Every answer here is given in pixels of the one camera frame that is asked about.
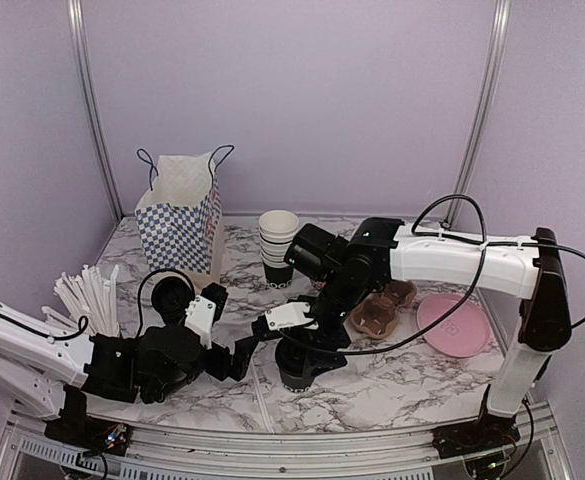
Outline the black paper coffee cup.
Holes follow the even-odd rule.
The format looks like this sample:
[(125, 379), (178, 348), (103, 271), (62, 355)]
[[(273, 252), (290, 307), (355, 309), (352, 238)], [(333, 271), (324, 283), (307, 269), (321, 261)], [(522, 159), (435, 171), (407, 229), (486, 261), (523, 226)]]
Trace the black paper coffee cup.
[(312, 371), (291, 372), (284, 369), (279, 370), (283, 386), (294, 393), (307, 391), (314, 383), (316, 376)]

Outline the black plastic cup lid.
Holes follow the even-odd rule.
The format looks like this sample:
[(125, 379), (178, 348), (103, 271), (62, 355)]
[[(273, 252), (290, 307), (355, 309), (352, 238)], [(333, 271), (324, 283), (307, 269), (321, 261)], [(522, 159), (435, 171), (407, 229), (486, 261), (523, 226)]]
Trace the black plastic cup lid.
[(318, 359), (317, 352), (288, 339), (281, 339), (275, 349), (275, 361), (279, 370), (293, 377), (317, 376)]

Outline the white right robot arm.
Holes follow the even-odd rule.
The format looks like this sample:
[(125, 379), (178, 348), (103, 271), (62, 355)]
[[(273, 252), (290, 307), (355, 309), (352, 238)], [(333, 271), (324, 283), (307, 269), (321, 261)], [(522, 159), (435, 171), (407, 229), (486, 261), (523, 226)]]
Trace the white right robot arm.
[(533, 236), (480, 237), (371, 217), (345, 239), (306, 224), (285, 262), (324, 285), (317, 296), (274, 307), (253, 324), (262, 340), (279, 339), (277, 363), (293, 388), (311, 384), (315, 368), (343, 362), (347, 315), (393, 280), (453, 283), (519, 299), (519, 331), (489, 386), (483, 413), (467, 428), (478, 448), (505, 433), (505, 418), (515, 415), (547, 358), (571, 337), (563, 266), (556, 237), (546, 228)]

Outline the checkered paper takeout bag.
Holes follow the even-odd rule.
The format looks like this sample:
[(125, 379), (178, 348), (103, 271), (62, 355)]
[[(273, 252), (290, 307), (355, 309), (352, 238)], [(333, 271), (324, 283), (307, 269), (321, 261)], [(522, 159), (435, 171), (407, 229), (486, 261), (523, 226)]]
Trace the checkered paper takeout bag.
[(149, 166), (149, 187), (134, 216), (150, 270), (177, 269), (197, 291), (220, 281), (224, 225), (218, 168), (234, 149), (226, 144), (198, 156), (157, 160), (137, 150), (137, 158)]

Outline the brown cardboard cup carrier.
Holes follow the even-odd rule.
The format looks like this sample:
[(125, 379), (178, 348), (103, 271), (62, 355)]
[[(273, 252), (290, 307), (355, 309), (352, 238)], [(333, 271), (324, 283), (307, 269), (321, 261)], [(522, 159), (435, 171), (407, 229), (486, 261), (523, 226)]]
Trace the brown cardboard cup carrier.
[(350, 323), (357, 332), (372, 340), (387, 338), (399, 323), (398, 311), (409, 306), (416, 293), (413, 282), (392, 280), (351, 312)]

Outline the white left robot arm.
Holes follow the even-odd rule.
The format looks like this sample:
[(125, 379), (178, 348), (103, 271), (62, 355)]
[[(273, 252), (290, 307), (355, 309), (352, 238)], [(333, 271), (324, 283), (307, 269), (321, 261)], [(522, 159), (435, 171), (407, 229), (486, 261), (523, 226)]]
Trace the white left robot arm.
[(0, 354), (100, 398), (161, 403), (202, 373), (220, 381), (245, 377), (257, 338), (240, 339), (233, 348), (211, 339), (226, 298), (226, 290), (212, 283), (190, 298), (183, 321), (151, 326), (134, 338), (90, 336), (86, 317), (67, 334), (0, 303)]

